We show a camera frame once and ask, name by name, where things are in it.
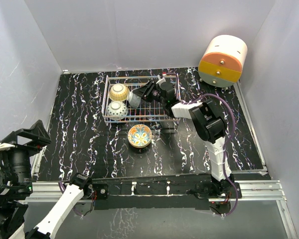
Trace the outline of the red rimmed patterned bowl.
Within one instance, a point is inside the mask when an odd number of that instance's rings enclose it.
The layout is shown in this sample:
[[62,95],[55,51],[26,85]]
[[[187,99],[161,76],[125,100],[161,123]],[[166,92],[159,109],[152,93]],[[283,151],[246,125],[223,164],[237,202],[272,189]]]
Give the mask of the red rimmed patterned bowl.
[[139,96],[137,96],[136,94],[134,94],[132,91],[130,91],[127,96],[127,101],[129,103],[129,105],[131,106],[131,108],[133,108],[133,109],[137,109],[140,106],[141,100],[142,99]]

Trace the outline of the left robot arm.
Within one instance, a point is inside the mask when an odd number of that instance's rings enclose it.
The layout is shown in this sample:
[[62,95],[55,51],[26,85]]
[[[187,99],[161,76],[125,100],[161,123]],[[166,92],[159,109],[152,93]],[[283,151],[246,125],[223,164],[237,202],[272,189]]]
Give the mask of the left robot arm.
[[60,184],[61,197],[44,219],[24,231],[26,200],[33,193],[30,158],[50,143],[41,120],[0,140],[0,239],[53,239],[76,204],[92,195],[91,178],[75,174],[67,185]]

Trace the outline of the yellow dotted sun bowl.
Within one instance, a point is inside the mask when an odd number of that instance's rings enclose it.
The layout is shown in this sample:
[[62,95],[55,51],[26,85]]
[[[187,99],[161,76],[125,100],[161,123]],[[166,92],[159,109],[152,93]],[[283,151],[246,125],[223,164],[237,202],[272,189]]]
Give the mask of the yellow dotted sun bowl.
[[109,98],[112,101],[126,101],[129,94],[129,89],[124,84],[114,84],[109,91]]

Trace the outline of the orange blue floral bowl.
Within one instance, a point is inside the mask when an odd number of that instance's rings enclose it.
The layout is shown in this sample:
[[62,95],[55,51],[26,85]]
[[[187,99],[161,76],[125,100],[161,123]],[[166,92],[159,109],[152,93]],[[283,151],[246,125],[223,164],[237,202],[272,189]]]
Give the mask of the orange blue floral bowl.
[[151,143],[152,131],[144,124],[133,126],[128,132],[128,141],[135,148],[144,148]]

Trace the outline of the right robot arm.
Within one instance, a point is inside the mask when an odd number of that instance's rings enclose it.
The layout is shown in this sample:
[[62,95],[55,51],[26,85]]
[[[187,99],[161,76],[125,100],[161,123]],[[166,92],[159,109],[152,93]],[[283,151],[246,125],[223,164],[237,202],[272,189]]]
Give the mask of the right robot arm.
[[211,101],[182,102],[176,97],[174,85],[165,80],[149,81],[144,86],[132,90],[127,99],[133,108],[137,108],[141,101],[156,101],[161,104],[169,117],[192,120],[196,132],[204,141],[209,154],[213,194],[222,198],[229,194],[231,189],[234,189],[238,196],[225,152],[227,123],[213,111]]

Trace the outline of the blue white patterned bowl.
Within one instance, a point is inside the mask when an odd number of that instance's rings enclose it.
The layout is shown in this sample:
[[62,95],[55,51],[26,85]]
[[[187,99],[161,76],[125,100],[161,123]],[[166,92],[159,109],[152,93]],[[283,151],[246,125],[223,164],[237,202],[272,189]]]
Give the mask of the blue white patterned bowl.
[[111,120],[122,120],[127,114],[128,108],[124,102],[112,101],[107,107],[107,116]]

